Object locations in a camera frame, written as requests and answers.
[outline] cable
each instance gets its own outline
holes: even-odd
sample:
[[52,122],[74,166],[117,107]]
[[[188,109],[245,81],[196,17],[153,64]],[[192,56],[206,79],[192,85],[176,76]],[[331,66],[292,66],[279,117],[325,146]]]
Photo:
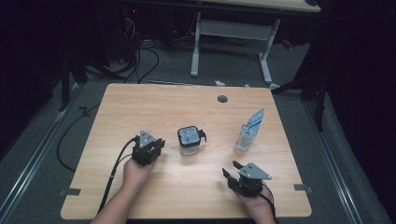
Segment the cable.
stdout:
[[245,183],[241,183],[239,182],[239,184],[241,184],[242,186],[244,186],[245,188],[247,188],[251,193],[257,194],[257,196],[260,196],[261,198],[263,198],[265,201],[267,201],[270,206],[271,206],[271,212],[273,214],[274,217],[274,222],[277,223],[276,220],[276,210],[275,210],[275,203],[274,203],[274,194],[272,193],[272,191],[262,183],[263,186],[265,186],[266,189],[268,189],[268,191],[270,191],[271,194],[271,200],[269,200],[267,197],[265,197],[264,195],[262,195],[261,193],[257,193],[256,191],[254,191],[250,186],[248,186]]
[[121,150],[121,152],[120,152],[120,155],[119,155],[119,157],[117,158],[116,163],[114,164],[113,170],[111,171],[110,177],[108,178],[107,185],[106,185],[106,189],[105,189],[105,193],[104,193],[104,195],[103,195],[102,202],[101,202],[101,204],[100,204],[100,206],[99,206],[98,213],[99,213],[100,211],[102,211],[102,209],[105,207],[106,200],[107,200],[107,196],[108,196],[108,193],[110,192],[111,184],[113,183],[114,176],[115,176],[115,174],[116,174],[116,172],[117,172],[117,167],[119,166],[119,164],[120,164],[120,162],[121,162],[122,160],[124,160],[125,158],[127,158],[128,156],[130,156],[130,155],[128,155],[128,156],[125,156],[125,157],[121,158],[123,152],[125,151],[125,148],[127,148],[127,147],[129,146],[129,144],[131,144],[131,143],[132,143],[133,141],[135,141],[135,140],[136,140],[136,136],[133,137],[133,138],[131,138],[131,140],[129,140],[129,141],[125,144],[125,146],[122,148],[122,150]]
[[84,64],[84,65],[89,65],[91,67],[93,67],[94,69],[98,70],[99,72],[103,73],[104,75],[114,78],[114,79],[125,79],[125,77],[121,77],[119,76],[119,74],[112,72],[110,70],[108,70],[107,68],[103,67],[101,64],[98,64],[94,61],[91,61],[89,59],[84,58],[81,55],[78,55],[76,53],[73,52],[68,52],[69,56],[72,57],[74,60]]
[[143,75],[141,78],[138,79],[137,84],[140,84],[142,82],[142,79],[145,76],[147,76],[150,72],[152,72],[152,70],[154,70],[157,67],[158,63],[160,62],[160,56],[156,52],[154,52],[154,50],[152,49],[145,49],[145,50],[151,51],[153,54],[155,54],[155,56],[157,56],[157,62],[145,75]]
[[189,47],[189,46],[191,46],[191,45],[193,45],[195,43],[194,40],[190,40],[190,38],[192,38],[192,37],[194,37],[194,35],[190,36],[189,38],[178,40],[178,42],[181,42],[181,41],[187,42],[188,41],[188,44],[180,44],[177,41],[174,41],[174,44],[176,44],[178,46],[181,46],[181,47]]
[[141,49],[154,49],[155,47],[157,47],[157,40],[153,40],[153,39],[147,39],[147,40],[143,40],[142,42],[154,42],[153,46],[150,46],[149,48],[141,48]]
[[[205,38],[202,38],[202,40],[211,40],[211,39],[215,39],[215,40],[217,40],[218,39],[218,37],[216,36],[216,37],[214,37],[214,36],[203,36],[203,37],[205,37]],[[202,49],[207,49],[207,50],[215,50],[215,49],[218,49],[219,47],[221,47],[222,46],[222,44],[223,44],[223,42],[224,42],[224,38],[220,38],[220,40],[219,40],[219,44],[217,45],[217,46],[215,46],[214,48],[206,48],[206,47],[204,47],[202,44],[201,44],[201,41],[200,41],[200,47],[202,48]]]
[[56,157],[58,158],[58,162],[59,162],[64,168],[66,168],[67,170],[69,170],[69,171],[71,171],[71,172],[75,172],[76,169],[71,168],[70,166],[66,165],[66,164],[62,161],[61,153],[60,153],[60,150],[61,150],[61,143],[62,143],[62,141],[64,140],[64,137],[67,135],[67,133],[73,128],[73,126],[74,126],[80,119],[82,119],[83,117],[86,117],[86,116],[88,115],[88,113],[90,113],[92,110],[94,110],[94,109],[95,109],[97,106],[99,106],[99,105],[100,105],[100,103],[97,104],[97,105],[95,105],[95,106],[93,106],[93,107],[91,107],[91,109],[89,109],[89,110],[84,110],[83,113],[82,113],[75,121],[73,121],[73,123],[71,123],[71,124],[69,125],[69,127],[67,127],[67,129],[64,131],[64,134],[62,134],[61,139],[60,139],[59,142],[58,142],[58,146],[56,147]]
[[239,46],[245,46],[245,45],[254,44],[256,42],[259,42],[259,40],[249,39],[249,40],[246,40],[246,42],[244,42],[244,43],[238,43],[238,42],[231,41],[228,39],[230,39],[230,38],[224,38],[224,42],[226,42],[228,44],[239,45]]
[[[134,41],[134,34],[137,34],[137,33],[135,32],[136,29],[135,29],[134,22],[129,18],[124,18],[124,19],[129,22],[128,27],[125,29],[127,34],[125,34],[124,32],[123,32],[123,34],[126,38],[127,45],[130,46],[130,43],[132,43]],[[129,29],[131,29],[131,26],[133,26],[133,30],[132,30],[132,33],[130,34]]]
[[[132,57],[131,57],[131,59],[130,59],[130,61],[129,61],[129,63],[125,66],[125,67],[123,67],[123,68],[121,68],[121,69],[119,69],[119,70],[116,70],[116,71],[110,71],[110,70],[108,70],[107,68],[104,68],[104,69],[106,69],[107,71],[109,71],[109,72],[111,72],[111,73],[113,73],[113,74],[120,74],[120,73],[123,73],[123,72],[126,72],[126,71],[128,71],[129,69],[131,69],[134,65],[135,65],[135,63],[136,63],[136,57],[135,57],[135,55],[133,54],[132,55]],[[88,67],[85,67],[85,72],[87,72],[87,73],[89,73],[89,74],[92,74],[92,75],[95,75],[95,76],[103,76],[103,75],[106,75],[106,73],[104,73],[103,72],[103,70],[102,71],[99,71],[99,72],[96,72],[96,71],[92,71],[90,68],[88,68]]]
[[136,75],[137,79],[139,79],[139,75],[137,74],[137,67],[140,64],[140,48],[138,49],[137,53],[139,55],[139,57],[137,58],[137,64],[134,66],[134,70],[128,75],[127,78],[125,78],[124,83],[128,82],[128,79],[130,79],[129,83],[131,83],[132,80],[134,79],[134,75]]
[[192,27],[194,27],[196,17],[197,17],[197,13],[195,12],[194,13],[194,17],[192,18],[192,22],[191,22],[191,26],[190,26],[189,31],[184,36],[182,36],[179,39],[175,39],[174,41],[184,40],[184,39],[188,39],[188,38],[191,38],[191,37],[195,36],[195,35],[190,35],[190,36],[188,36],[188,35],[191,33]]

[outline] gray carpet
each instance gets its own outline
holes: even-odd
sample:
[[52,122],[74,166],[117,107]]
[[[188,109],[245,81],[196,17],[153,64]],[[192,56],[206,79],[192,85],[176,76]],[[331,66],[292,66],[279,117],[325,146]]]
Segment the gray carpet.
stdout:
[[[250,51],[257,50],[260,42],[244,46]],[[153,42],[144,44],[148,48]],[[244,86],[243,79],[252,87],[268,87],[263,83],[262,72],[255,53],[247,53],[236,45],[217,43],[203,45],[201,51],[200,74],[190,77],[192,46],[174,45],[172,48],[155,45],[152,50],[158,53],[160,62],[144,81],[160,80],[196,85],[215,85],[220,80],[226,86]],[[292,81],[309,46],[285,49],[274,45],[268,63],[273,80],[282,85]],[[145,49],[141,50],[141,61],[137,70],[144,75],[156,63],[156,56]],[[64,197],[59,195],[61,189],[67,189],[73,173],[64,169],[58,162],[56,150],[59,140],[67,127],[82,113],[80,106],[91,108],[98,104],[108,83],[115,82],[106,77],[90,76],[90,81],[83,87],[81,95],[70,106],[70,110],[49,144],[49,151],[37,170],[27,190],[16,206],[9,223],[87,223],[86,220],[70,221],[60,217]],[[315,127],[298,97],[299,91],[287,91],[275,95],[282,123],[290,147],[297,162],[303,182],[312,189],[308,193],[313,213],[304,218],[280,218],[280,223],[349,223],[347,213],[334,187],[329,170],[325,165]],[[3,202],[21,171],[32,157],[44,133],[56,118],[60,101],[60,85],[53,90],[54,97],[44,105],[31,119],[29,126],[8,155],[1,161],[0,200]],[[89,135],[96,109],[88,117],[83,117],[69,131],[61,144],[61,157],[64,163],[76,167],[79,157]],[[376,200],[370,183],[353,156],[342,129],[332,111],[331,101],[327,99],[323,118],[324,134],[328,139],[334,157],[343,176],[351,189],[357,207],[360,209],[364,223],[390,223],[381,204]],[[177,223],[174,220],[166,223]],[[178,223],[251,223],[251,220],[180,220]]]

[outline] hole in table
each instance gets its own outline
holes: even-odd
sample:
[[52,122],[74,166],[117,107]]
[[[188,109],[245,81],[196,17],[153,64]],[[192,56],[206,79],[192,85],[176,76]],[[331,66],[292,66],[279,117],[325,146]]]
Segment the hole in table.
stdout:
[[220,96],[218,96],[218,101],[220,103],[226,103],[228,101],[228,98],[225,95],[220,95]]

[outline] black cable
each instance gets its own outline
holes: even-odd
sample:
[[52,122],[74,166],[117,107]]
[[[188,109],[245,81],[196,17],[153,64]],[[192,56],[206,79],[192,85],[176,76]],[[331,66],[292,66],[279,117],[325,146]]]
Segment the black cable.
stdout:
[[151,51],[153,54],[155,54],[155,56],[157,56],[157,62],[145,75],[143,75],[141,78],[138,79],[137,84],[140,84],[142,82],[142,79],[145,76],[147,76],[150,72],[152,72],[152,70],[154,70],[157,67],[158,63],[160,62],[160,56],[156,52],[154,52],[154,50],[152,49],[145,49],[145,50]]
[[67,170],[69,170],[69,171],[71,171],[71,172],[75,172],[76,169],[71,168],[70,166],[66,165],[66,164],[62,161],[61,153],[60,153],[60,150],[61,150],[61,143],[62,143],[62,141],[64,140],[64,137],[67,135],[67,133],[73,128],[73,126],[74,126],[80,119],[82,119],[83,117],[86,117],[86,116],[88,115],[88,113],[90,113],[90,112],[91,112],[92,110],[94,110],[97,106],[99,106],[99,104],[97,104],[97,105],[91,107],[89,110],[84,110],[83,113],[82,113],[75,121],[73,121],[73,123],[71,123],[71,124],[69,125],[69,127],[67,127],[67,129],[66,129],[66,130],[64,131],[64,133],[62,134],[61,139],[60,139],[59,142],[58,142],[58,146],[56,147],[56,157],[58,158],[58,162],[59,162],[64,168],[66,168]]
[[187,33],[186,33],[185,35],[183,35],[181,38],[174,39],[173,42],[174,42],[175,44],[178,44],[178,43],[177,43],[178,40],[185,40],[185,39],[189,39],[189,38],[191,38],[191,37],[195,37],[195,35],[190,35],[190,36],[189,36],[189,34],[191,33],[192,28],[194,27],[194,24],[196,23],[196,22],[195,22],[196,18],[197,18],[197,12],[194,13],[194,17],[192,18],[192,22],[191,22],[191,26],[190,26],[189,31],[187,31]]
[[[217,37],[213,37],[213,36],[206,36],[205,38],[202,38],[202,39],[203,39],[203,40],[206,40],[206,41],[209,42],[209,43],[214,43],[214,42],[216,42],[216,41],[210,41],[211,39],[213,39],[213,40],[218,40]],[[204,41],[200,41],[200,45],[199,45],[202,49],[215,50],[215,49],[220,48],[220,47],[223,45],[224,38],[221,38],[221,39],[219,40],[219,44],[218,44],[217,46],[215,46],[214,48],[206,48],[206,47],[203,46],[204,43],[202,43],[202,42],[204,42]]]
[[128,79],[130,79],[129,82],[131,83],[132,80],[134,79],[134,75],[136,75],[136,76],[137,76],[137,79],[139,79],[139,75],[137,74],[137,67],[138,67],[139,64],[140,64],[140,48],[137,50],[137,54],[139,55],[139,57],[137,57],[137,63],[136,63],[136,65],[134,66],[134,70],[128,75],[127,78],[125,78],[124,83],[127,83],[127,82],[128,82]]
[[84,65],[89,65],[91,67],[93,67],[94,69],[98,70],[99,72],[103,73],[104,75],[114,78],[114,79],[125,79],[125,77],[121,77],[119,76],[119,74],[112,72],[110,70],[108,70],[107,68],[103,67],[101,64],[96,63],[94,61],[91,61],[89,59],[84,58],[81,55],[78,55],[76,53],[73,52],[69,52],[69,55],[71,57],[73,57],[75,60],[77,60],[78,62],[84,64]]
[[154,42],[154,45],[150,46],[150,47],[147,47],[147,48],[141,48],[141,49],[154,49],[155,47],[157,47],[157,41],[156,40],[150,39],[150,40],[145,40],[143,42],[149,42],[149,41]]
[[266,185],[264,185],[264,184],[262,184],[263,186],[265,186],[267,189],[268,189],[268,191],[270,191],[270,193],[271,193],[271,200],[269,200],[267,197],[265,197],[264,195],[262,195],[261,193],[257,193],[256,191],[254,191],[250,186],[248,186],[247,184],[245,184],[245,183],[241,183],[241,182],[239,182],[241,185],[243,185],[245,188],[247,188],[248,190],[250,190],[250,192],[252,192],[252,193],[254,193],[254,194],[257,194],[258,196],[260,196],[261,198],[263,198],[265,201],[267,201],[269,204],[270,204],[270,206],[271,206],[271,212],[272,212],[272,214],[273,214],[273,217],[274,217],[274,222],[275,223],[277,223],[277,220],[276,220],[276,210],[275,210],[275,203],[274,203],[274,194],[272,193],[272,191],[266,186]]
[[[192,46],[195,43],[194,40],[191,40],[191,38],[193,38],[193,37],[195,37],[195,36],[192,35],[192,36],[190,36],[188,38],[185,38],[185,39],[174,40],[173,43],[176,44],[176,45],[179,45],[181,47],[189,47],[189,46]],[[177,42],[189,42],[189,44],[180,44],[180,43],[177,43]]]
[[249,40],[246,40],[244,43],[238,43],[236,41],[228,40],[228,38],[224,38],[224,42],[228,43],[228,44],[238,45],[238,46],[245,46],[245,45],[254,44],[256,42],[259,42],[259,40],[249,39]]
[[121,152],[120,152],[120,155],[119,155],[119,157],[117,158],[116,163],[114,164],[113,170],[111,171],[110,177],[109,177],[109,179],[108,179],[108,181],[107,181],[105,193],[104,193],[104,195],[103,195],[102,202],[101,202],[101,204],[100,204],[100,206],[99,206],[98,213],[99,213],[100,211],[102,211],[102,209],[105,207],[106,200],[107,200],[107,196],[108,196],[108,193],[110,192],[111,184],[113,183],[114,176],[115,176],[115,174],[116,174],[116,172],[117,172],[117,167],[119,166],[120,162],[121,162],[123,159],[125,159],[126,157],[128,157],[128,156],[125,156],[125,157],[121,158],[123,152],[125,151],[125,148],[127,148],[127,147],[129,146],[129,144],[131,144],[131,143],[132,143],[133,141],[135,141],[135,140],[136,140],[136,137],[133,137],[133,138],[132,138],[131,140],[129,140],[129,141],[125,144],[125,146],[122,148],[122,150],[121,150]]
[[[122,67],[121,69],[116,70],[116,71],[110,71],[110,70],[108,70],[108,71],[110,71],[110,72],[112,72],[114,74],[121,74],[123,72],[126,72],[126,71],[130,70],[132,67],[134,67],[135,63],[136,63],[136,57],[133,54],[131,56],[130,61],[128,62],[128,64],[125,67]],[[103,73],[103,71],[100,71],[100,72],[93,71],[93,70],[91,70],[88,67],[85,67],[85,72],[87,72],[87,73],[89,73],[91,75],[95,75],[95,76],[104,76],[105,75],[105,73]]]

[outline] metal rail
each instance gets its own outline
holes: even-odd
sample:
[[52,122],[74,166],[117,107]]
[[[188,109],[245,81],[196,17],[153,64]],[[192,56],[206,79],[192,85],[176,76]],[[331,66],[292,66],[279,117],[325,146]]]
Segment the metal rail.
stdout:
[[325,160],[327,168],[329,169],[330,176],[332,177],[332,181],[334,183],[335,189],[338,192],[341,203],[346,210],[346,215],[349,219],[349,222],[355,224],[363,223],[359,210],[356,207],[352,195],[349,191],[349,187],[347,186],[347,183],[345,182],[340,170],[338,169],[337,163],[334,159],[334,156],[332,155],[332,150],[327,143],[326,137],[324,133],[318,129],[318,125],[315,122],[314,107],[309,102],[303,102],[303,106],[305,111],[310,116],[312,126],[315,128],[315,132],[321,144],[323,158]]
[[30,182],[32,181],[35,173],[37,172],[41,162],[47,155],[49,151],[49,145],[52,141],[53,135],[58,130],[62,120],[64,119],[64,115],[67,113],[70,105],[73,104],[77,96],[81,93],[83,87],[75,84],[72,89],[72,97],[69,104],[64,108],[63,111],[60,111],[55,120],[49,126],[49,129],[45,133],[43,139],[41,140],[40,144],[38,145],[35,153],[33,154],[32,158],[29,160],[23,171],[21,172],[20,176],[18,177],[14,187],[9,192],[7,198],[3,201],[3,204],[0,207],[0,223],[8,223],[9,219],[11,218],[12,213],[14,212],[15,208],[18,205],[23,193],[26,191],[27,187],[29,186]]

